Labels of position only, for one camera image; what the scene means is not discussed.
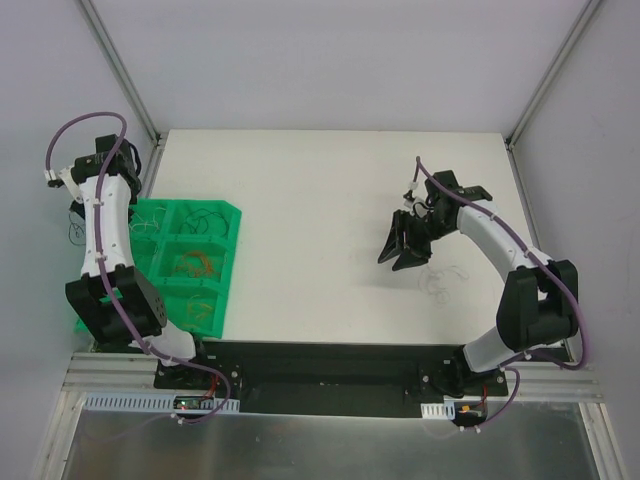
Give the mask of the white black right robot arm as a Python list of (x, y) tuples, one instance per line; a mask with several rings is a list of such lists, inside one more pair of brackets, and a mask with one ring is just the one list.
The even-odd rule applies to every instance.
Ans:
[(504, 282), (494, 327), (452, 361), (450, 382), (457, 392), (473, 394), (484, 385), (485, 372), (578, 334), (578, 275), (571, 262), (528, 246), (500, 217), (486, 189), (461, 186), (450, 170), (426, 179), (426, 198), (416, 195), (417, 187), (411, 182), (404, 209), (394, 212), (379, 262), (391, 261), (395, 271), (423, 266), (434, 242), (459, 232)]

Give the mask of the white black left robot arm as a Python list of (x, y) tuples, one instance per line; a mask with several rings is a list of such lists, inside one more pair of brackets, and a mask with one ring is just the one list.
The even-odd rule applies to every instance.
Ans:
[(188, 388), (204, 387), (210, 363), (197, 355), (194, 336), (169, 320), (159, 290), (136, 266), (130, 239), (131, 207), (141, 190), (135, 149), (123, 140), (111, 160), (115, 134), (95, 139), (96, 152), (64, 170), (71, 210), (85, 225), (80, 278), (65, 285), (66, 298), (96, 343), (149, 349)]

